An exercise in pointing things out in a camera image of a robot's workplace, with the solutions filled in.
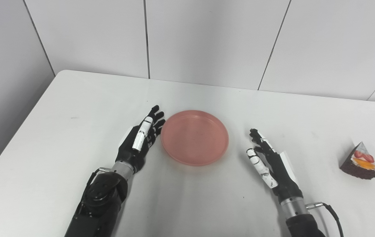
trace strawberry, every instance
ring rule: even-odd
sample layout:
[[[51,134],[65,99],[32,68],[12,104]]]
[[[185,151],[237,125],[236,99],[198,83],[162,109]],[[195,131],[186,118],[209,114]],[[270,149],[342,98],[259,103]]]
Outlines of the strawberry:
[[[364,159],[367,160],[368,162],[374,163],[373,156],[371,156],[369,154],[363,154],[363,156],[364,156]]]
[[[362,152],[356,150],[354,152],[354,156],[357,157],[357,158],[363,158],[365,156],[365,154],[363,154]]]

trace black cable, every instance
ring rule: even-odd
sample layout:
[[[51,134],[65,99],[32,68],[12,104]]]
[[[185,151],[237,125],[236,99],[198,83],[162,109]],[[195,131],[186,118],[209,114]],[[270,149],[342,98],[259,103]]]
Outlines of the black cable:
[[[342,227],[341,227],[341,223],[339,222],[339,217],[338,215],[335,213],[334,209],[331,207],[331,205],[328,205],[326,203],[322,203],[323,206],[330,212],[330,214],[333,216],[333,218],[335,219],[335,221],[337,222],[337,225],[338,225],[338,230],[339,230],[339,235],[341,237],[344,237],[344,233],[342,232]]]

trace pink plate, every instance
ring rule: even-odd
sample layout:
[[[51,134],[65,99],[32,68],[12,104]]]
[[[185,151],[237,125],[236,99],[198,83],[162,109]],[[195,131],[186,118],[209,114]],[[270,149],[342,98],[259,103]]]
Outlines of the pink plate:
[[[228,132],[221,121],[197,110],[171,116],[162,127],[161,136],[165,151],[186,165],[213,163],[228,147]]]

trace robotic hand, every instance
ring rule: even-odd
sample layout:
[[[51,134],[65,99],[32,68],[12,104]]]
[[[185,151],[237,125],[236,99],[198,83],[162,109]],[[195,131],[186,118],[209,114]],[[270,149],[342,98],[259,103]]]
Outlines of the robotic hand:
[[[339,218],[330,205],[323,202],[305,204],[303,193],[297,185],[285,153],[276,153],[269,141],[256,129],[250,130],[250,136],[252,141],[257,144],[257,147],[248,149],[246,153],[262,179],[278,197],[291,235],[293,237],[325,237],[318,229],[314,217],[308,211],[309,209],[325,206],[337,221],[340,236],[342,237],[343,233]],[[257,153],[265,156],[272,170],[264,164]]]
[[[119,147],[112,168],[91,174],[65,237],[109,237],[128,193],[128,180],[145,164],[145,156],[160,135],[164,112],[154,106],[134,126]]]

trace white table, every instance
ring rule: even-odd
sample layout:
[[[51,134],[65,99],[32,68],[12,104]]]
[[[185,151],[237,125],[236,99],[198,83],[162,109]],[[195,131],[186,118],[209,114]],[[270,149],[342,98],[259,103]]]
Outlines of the white table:
[[[91,172],[112,166],[124,132],[155,104],[167,118],[186,109],[214,114],[230,145],[219,161],[190,167],[157,141],[116,236],[289,236],[245,154],[252,127],[288,151],[306,202],[331,204],[345,236],[375,236],[375,179],[338,168],[359,141],[375,157],[375,102],[62,71],[0,157],[0,237],[64,236]],[[311,213],[338,236],[326,210]]]

